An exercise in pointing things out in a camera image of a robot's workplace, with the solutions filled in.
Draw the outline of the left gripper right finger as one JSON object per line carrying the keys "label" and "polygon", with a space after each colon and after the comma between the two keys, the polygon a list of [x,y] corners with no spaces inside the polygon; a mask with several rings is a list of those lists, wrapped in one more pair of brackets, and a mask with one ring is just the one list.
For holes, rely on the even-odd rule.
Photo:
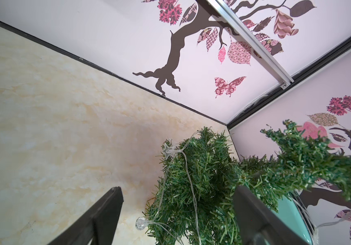
{"label": "left gripper right finger", "polygon": [[238,186],[233,204],[239,233],[244,245],[306,245],[247,187]]}

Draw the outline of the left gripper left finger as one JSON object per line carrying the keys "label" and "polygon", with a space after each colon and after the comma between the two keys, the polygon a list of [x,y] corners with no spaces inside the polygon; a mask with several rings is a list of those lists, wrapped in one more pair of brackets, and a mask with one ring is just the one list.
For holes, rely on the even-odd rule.
{"label": "left gripper left finger", "polygon": [[51,245],[111,245],[124,199],[120,187],[111,188]]}

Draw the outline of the mint green toaster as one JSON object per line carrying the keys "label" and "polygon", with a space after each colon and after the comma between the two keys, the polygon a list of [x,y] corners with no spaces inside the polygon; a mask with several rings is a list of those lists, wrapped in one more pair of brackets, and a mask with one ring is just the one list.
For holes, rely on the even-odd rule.
{"label": "mint green toaster", "polygon": [[298,201],[283,197],[278,201],[277,211],[273,213],[295,234],[313,245],[313,227],[303,208]]}

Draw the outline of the back aluminium rail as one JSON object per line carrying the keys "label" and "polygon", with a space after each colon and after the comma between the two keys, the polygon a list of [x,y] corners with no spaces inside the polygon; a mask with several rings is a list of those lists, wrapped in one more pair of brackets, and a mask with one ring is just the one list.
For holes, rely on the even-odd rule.
{"label": "back aluminium rail", "polygon": [[224,1],[207,1],[213,9],[251,46],[261,57],[260,63],[278,81],[280,87],[287,89],[294,80],[279,64],[279,62],[267,51],[252,32],[242,23],[238,16]]}

